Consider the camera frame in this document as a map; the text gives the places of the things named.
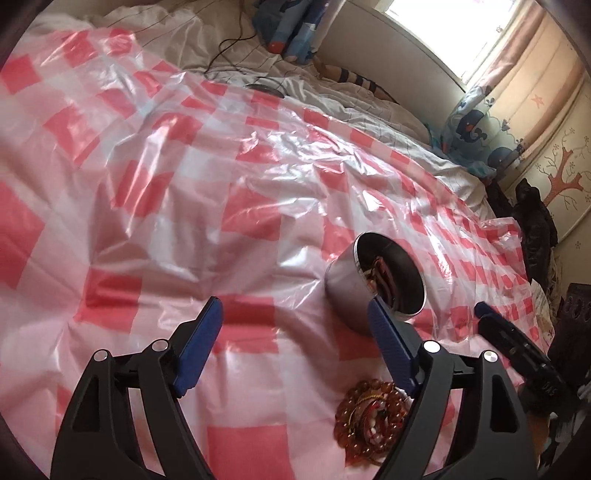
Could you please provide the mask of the black jacket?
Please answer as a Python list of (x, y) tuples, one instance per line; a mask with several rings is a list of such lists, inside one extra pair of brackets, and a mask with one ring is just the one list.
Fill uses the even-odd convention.
[(515, 188), (512, 205), (496, 181), (486, 186), (488, 203), (498, 218), (512, 217), (522, 232), (522, 250), (527, 278), (544, 291), (549, 286), (550, 259), (558, 244), (558, 232), (540, 191), (523, 178)]

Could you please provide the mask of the round silver metal tin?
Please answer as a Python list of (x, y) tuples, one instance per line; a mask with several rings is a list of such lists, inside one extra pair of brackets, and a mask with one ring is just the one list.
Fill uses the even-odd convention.
[(370, 335), (369, 303), (383, 300), (394, 319), (407, 321), (424, 309), (425, 281), (413, 257), (389, 237), (367, 232), (329, 265), (325, 292), (349, 329)]

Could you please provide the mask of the red white checkered plastic sheet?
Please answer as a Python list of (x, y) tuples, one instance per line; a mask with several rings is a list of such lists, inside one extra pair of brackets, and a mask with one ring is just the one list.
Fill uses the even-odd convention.
[(180, 71), (129, 31), (27, 34), (1, 72), (1, 412), (48, 471), (91, 355), (224, 321), (181, 401), (219, 479), (369, 479), (332, 436), (388, 372), (325, 298), (365, 232), (407, 249), (424, 338), (476, 355), (485, 301), (544, 343), (518, 228), (479, 218), (406, 147)]

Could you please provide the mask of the right whale print curtain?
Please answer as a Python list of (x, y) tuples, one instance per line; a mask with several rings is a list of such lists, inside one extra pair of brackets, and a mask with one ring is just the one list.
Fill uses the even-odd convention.
[(554, 134), (584, 77), (575, 48), (536, 1), (520, 1), (449, 115), (439, 145), (481, 179), (500, 178)]

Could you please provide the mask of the whale print curtain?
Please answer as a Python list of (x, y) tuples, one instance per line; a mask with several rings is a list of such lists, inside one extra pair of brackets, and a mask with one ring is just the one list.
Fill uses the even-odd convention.
[(345, 3), (345, 0), (256, 1), (252, 26), (271, 54), (293, 64), (307, 65)]
[(481, 179), (500, 178), (554, 134), (584, 77), (575, 48), (536, 1), (520, 1), (449, 115), (439, 145)]

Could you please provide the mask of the window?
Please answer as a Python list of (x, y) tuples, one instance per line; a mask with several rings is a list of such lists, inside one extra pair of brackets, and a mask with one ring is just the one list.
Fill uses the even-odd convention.
[(378, 10), (469, 84), (519, 5), (513, 0), (393, 0), (383, 1)]

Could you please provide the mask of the striped pillow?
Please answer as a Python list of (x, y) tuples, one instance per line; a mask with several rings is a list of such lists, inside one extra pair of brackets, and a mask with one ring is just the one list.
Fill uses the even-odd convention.
[(315, 69), (322, 78), (329, 79), (335, 83), (351, 83), (370, 91), (376, 98), (397, 103), (397, 100), (375, 81), (362, 75), (349, 71), (348, 69), (328, 65), (322, 61), (315, 62)]

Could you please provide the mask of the left whale print curtain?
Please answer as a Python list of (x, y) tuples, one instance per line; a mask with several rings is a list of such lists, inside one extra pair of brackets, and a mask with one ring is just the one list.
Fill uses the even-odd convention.
[(307, 65), (345, 3), (345, 0), (256, 1), (252, 26), (271, 54), (293, 64)]

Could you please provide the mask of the white striped duvet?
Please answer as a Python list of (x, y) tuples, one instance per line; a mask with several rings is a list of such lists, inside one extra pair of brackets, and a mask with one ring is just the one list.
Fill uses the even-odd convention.
[(152, 5), (118, 6), (105, 16), (75, 17), (67, 13), (41, 13), (29, 26), (32, 35), (58, 30), (120, 27), (134, 33), (142, 47), (168, 63), (202, 73), (218, 83), (269, 87), (312, 110), (352, 125), (378, 141), (407, 154), (458, 195), (481, 219), (494, 213), (480, 180), (445, 159), (434, 145), (431, 129), (406, 107), (376, 98), (351, 83), (322, 78), (315, 62), (290, 64), (270, 54), (259, 40), (249, 38), (218, 57), (224, 35), (235, 37), (245, 27), (235, 1), (163, 1)]

